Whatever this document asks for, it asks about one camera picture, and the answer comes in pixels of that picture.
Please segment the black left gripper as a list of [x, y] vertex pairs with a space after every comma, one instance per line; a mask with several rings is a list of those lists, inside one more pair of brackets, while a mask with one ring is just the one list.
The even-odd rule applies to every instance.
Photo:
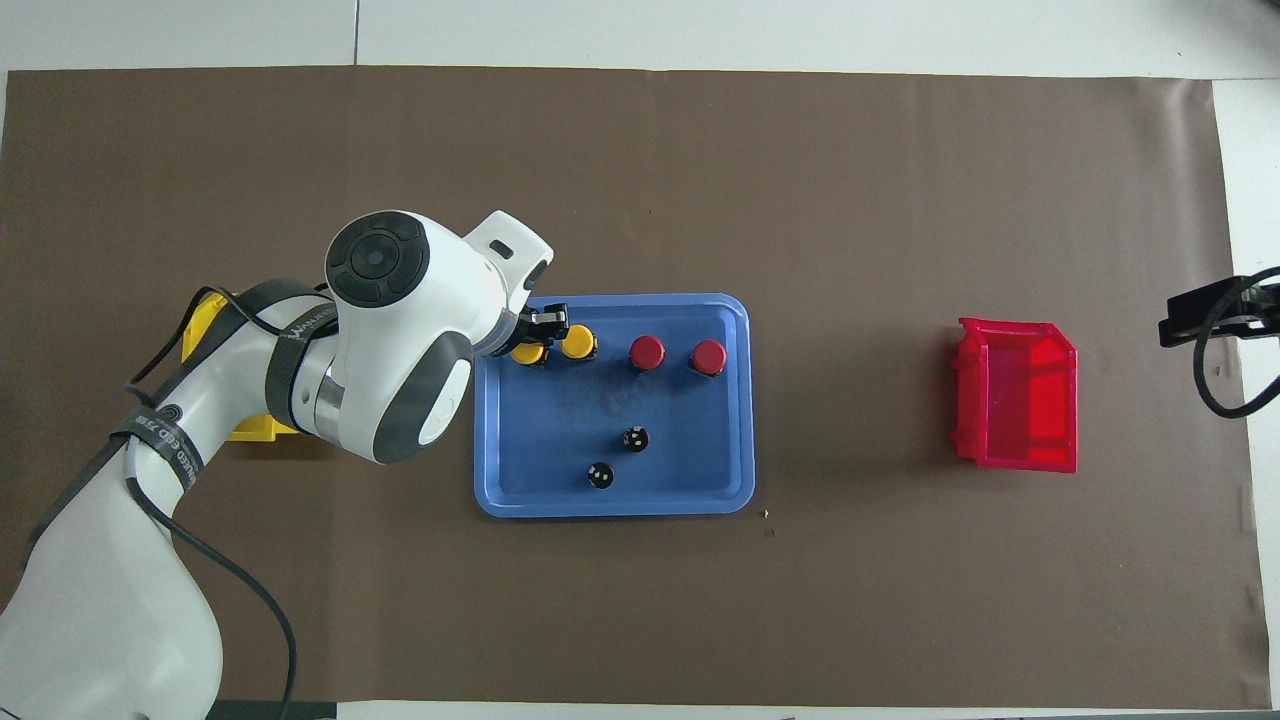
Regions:
[[518, 313], [504, 307], [493, 331], [490, 356], [511, 354], [521, 345], [552, 346], [563, 342], [570, 333], [570, 309], [566, 304], [548, 304], [543, 309], [539, 329], [539, 307], [525, 305]]

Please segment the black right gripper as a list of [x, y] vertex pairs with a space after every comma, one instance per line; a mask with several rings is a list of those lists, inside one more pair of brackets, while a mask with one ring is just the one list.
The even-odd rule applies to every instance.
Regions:
[[[1239, 283], [1239, 281], [1217, 281], [1169, 299], [1167, 315], [1158, 323], [1160, 345], [1171, 348], [1194, 341], [1210, 319], [1213, 305]], [[1238, 340], [1277, 337], [1277, 301], [1276, 281], [1262, 281], [1244, 288], [1217, 315], [1210, 336]]]

